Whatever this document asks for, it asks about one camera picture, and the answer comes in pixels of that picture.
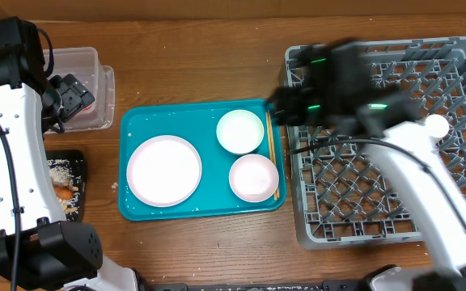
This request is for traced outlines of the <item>small white cup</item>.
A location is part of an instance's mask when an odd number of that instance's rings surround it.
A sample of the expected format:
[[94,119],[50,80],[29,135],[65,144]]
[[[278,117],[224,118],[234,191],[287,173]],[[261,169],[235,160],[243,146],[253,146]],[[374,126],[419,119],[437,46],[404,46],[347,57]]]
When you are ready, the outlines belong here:
[[450,125],[444,116],[432,114],[423,120],[424,127],[426,128],[429,136],[434,143],[441,141],[450,130]]

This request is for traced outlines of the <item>small white bowl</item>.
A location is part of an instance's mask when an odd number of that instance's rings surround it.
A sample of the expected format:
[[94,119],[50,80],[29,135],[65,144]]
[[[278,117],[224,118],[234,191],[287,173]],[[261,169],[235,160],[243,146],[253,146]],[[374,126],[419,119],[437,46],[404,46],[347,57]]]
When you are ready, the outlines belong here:
[[259,203],[268,200],[278,190],[279,174],[269,158],[247,154],[233,163],[228,181],[233,193],[241,200]]

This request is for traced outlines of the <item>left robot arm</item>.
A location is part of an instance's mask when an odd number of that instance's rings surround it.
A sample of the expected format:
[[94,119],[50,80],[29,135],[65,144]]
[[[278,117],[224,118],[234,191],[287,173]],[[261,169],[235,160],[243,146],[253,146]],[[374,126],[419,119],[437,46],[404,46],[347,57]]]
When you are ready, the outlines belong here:
[[94,101],[74,76],[53,73],[47,34],[0,20],[0,276],[26,290],[144,290],[137,271],[104,253],[91,225],[68,221],[44,149],[44,133]]

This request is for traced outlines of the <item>large white plate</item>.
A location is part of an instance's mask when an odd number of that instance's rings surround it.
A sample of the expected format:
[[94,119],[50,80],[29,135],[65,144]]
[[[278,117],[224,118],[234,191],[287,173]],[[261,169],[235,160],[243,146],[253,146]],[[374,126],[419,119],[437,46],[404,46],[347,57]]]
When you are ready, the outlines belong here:
[[141,202],[171,207],[187,200],[201,181],[202,162],[194,146],[172,135],[152,137],[131,155],[126,180]]

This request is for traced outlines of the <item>white saucer plate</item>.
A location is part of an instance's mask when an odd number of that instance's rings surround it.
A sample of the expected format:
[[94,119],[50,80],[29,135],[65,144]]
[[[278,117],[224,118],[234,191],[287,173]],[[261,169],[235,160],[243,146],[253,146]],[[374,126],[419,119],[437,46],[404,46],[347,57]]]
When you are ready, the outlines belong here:
[[256,150],[263,141],[265,127],[261,119],[248,110],[238,109],[220,118],[216,128],[219,144],[226,151],[242,155]]

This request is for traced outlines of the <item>rice and peanut scraps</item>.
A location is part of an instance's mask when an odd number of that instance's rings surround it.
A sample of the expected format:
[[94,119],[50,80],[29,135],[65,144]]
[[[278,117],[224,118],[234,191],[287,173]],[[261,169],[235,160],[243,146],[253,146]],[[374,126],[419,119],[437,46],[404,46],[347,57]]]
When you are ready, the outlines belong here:
[[60,200],[68,221],[83,219],[83,204],[86,183],[86,161],[83,158],[49,158],[49,174],[53,185],[69,188],[73,193],[70,200]]

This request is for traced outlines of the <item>orange carrot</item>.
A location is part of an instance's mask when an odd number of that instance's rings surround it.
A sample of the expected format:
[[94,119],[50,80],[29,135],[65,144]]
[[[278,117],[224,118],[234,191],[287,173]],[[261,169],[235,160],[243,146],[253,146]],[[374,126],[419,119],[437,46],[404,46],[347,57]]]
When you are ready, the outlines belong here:
[[57,198],[60,200],[70,200],[74,195],[69,188],[56,184],[53,185],[53,190],[55,191]]

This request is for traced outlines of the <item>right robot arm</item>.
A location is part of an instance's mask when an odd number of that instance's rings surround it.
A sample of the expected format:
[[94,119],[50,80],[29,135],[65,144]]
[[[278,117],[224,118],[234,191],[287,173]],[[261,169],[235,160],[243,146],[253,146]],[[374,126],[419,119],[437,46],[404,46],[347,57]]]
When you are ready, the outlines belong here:
[[267,102],[279,125],[333,127],[356,143],[399,194],[417,224],[433,267],[387,266],[359,282],[368,290],[466,290],[466,201],[435,149],[446,135],[439,115],[421,117],[398,88],[379,89],[355,39],[308,45],[296,64],[301,86],[277,88]]

